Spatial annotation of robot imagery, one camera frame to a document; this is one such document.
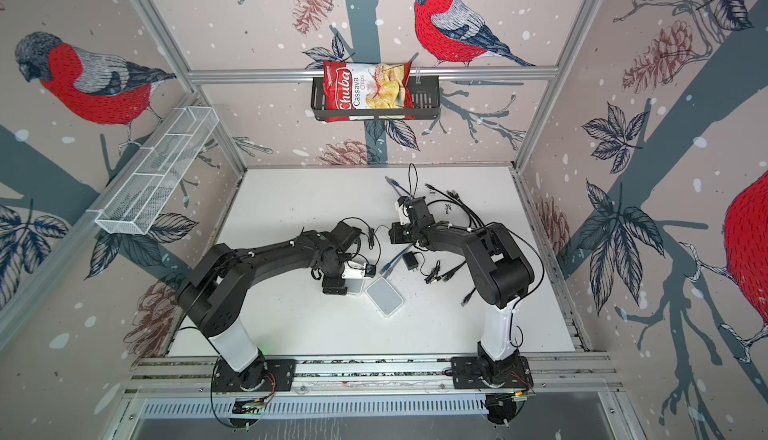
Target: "white wire basket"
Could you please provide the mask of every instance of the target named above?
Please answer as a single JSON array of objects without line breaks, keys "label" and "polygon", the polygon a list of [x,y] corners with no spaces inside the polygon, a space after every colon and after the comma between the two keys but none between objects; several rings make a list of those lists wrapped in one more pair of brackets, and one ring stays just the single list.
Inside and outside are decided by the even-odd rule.
[{"label": "white wire basket", "polygon": [[168,132],[148,147],[147,157],[96,218],[107,233],[146,235],[219,124],[216,112],[208,106],[188,106],[178,111]]}]

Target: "table surface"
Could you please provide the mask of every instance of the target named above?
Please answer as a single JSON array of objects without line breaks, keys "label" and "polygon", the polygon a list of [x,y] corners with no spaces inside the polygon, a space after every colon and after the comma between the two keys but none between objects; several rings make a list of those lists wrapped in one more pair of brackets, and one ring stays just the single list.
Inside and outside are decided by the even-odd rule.
[{"label": "table surface", "polygon": [[[252,169],[240,187],[219,243],[230,248],[249,248],[286,241],[302,229],[330,231],[339,220],[358,216],[372,227],[389,226],[398,220],[397,195],[384,179],[389,176],[408,188],[405,168],[360,169]],[[443,192],[456,190],[483,221],[504,223],[535,245],[512,176],[505,167],[419,167],[417,195],[427,201],[441,198],[425,183]],[[432,205],[436,220],[455,225],[468,223],[457,206],[446,212],[446,203]],[[351,219],[350,225],[365,226]],[[387,229],[381,227],[381,265],[404,245],[390,245]],[[541,263],[520,243],[531,263],[536,280]],[[362,239],[361,253],[376,261],[378,246],[368,250]],[[424,272],[439,259],[441,272],[463,261],[447,252],[424,253]],[[422,256],[416,255],[419,265]],[[462,299],[473,284],[464,266],[450,281],[427,285],[417,270],[408,271],[399,262],[389,281],[405,304],[385,318],[365,292],[361,295],[323,295],[320,281],[308,269],[294,270],[262,281],[246,295],[240,318],[255,343],[266,355],[379,355],[469,353],[477,351],[482,335],[484,311],[491,308],[475,293],[462,307]],[[574,350],[548,277],[541,288],[525,299],[518,311],[524,332],[523,352],[572,352]],[[185,319],[183,325],[192,325]],[[197,331],[178,332],[169,356],[215,356],[207,340]]]}]

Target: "black basket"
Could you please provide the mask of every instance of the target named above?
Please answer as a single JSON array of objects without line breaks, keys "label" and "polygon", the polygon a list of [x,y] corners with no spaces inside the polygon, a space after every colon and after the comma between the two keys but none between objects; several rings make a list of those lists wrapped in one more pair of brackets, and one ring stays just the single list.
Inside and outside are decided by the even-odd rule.
[{"label": "black basket", "polygon": [[382,117],[407,117],[403,119],[435,119],[440,115],[440,86],[437,76],[408,78],[408,91],[411,93],[413,108],[385,109],[326,109],[326,94],[322,89],[322,78],[312,80],[312,111],[315,119],[325,121],[329,117],[373,117],[372,119],[390,119]]}]

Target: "red chip bag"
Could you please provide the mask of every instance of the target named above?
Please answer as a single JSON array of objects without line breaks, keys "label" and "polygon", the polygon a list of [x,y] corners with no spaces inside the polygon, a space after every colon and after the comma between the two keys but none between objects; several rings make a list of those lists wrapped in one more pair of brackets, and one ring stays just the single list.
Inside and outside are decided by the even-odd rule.
[{"label": "red chip bag", "polygon": [[[322,89],[326,94],[326,109],[352,111],[355,109],[413,108],[411,93],[406,85],[411,63],[386,65],[379,63],[340,63],[326,61],[323,64],[325,79]],[[379,117],[403,119],[403,115]],[[326,122],[363,117],[328,117]]]}]

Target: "white snow spot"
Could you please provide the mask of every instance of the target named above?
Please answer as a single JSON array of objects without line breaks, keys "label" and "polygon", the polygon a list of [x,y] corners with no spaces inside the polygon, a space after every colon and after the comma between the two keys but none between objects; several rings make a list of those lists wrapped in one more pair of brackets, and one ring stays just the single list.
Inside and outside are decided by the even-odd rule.
[{"label": "white snow spot", "polygon": [[120,389],[120,384],[117,383],[112,388],[107,390],[107,393],[104,393],[104,396],[101,397],[101,400],[98,401],[96,404],[96,408],[94,408],[94,415],[98,415],[101,413],[101,410],[104,410],[104,407],[109,405],[109,402],[112,401],[112,398],[114,398],[115,395],[117,395],[118,390]]},{"label": "white snow spot", "polygon": [[688,407],[688,415],[690,415],[693,420],[698,420],[699,422],[704,421],[704,416],[694,407]]},{"label": "white snow spot", "polygon": [[48,346],[55,350],[63,349],[67,345],[67,342],[69,342],[69,334],[62,333],[60,336],[52,339],[51,343],[48,343]]}]

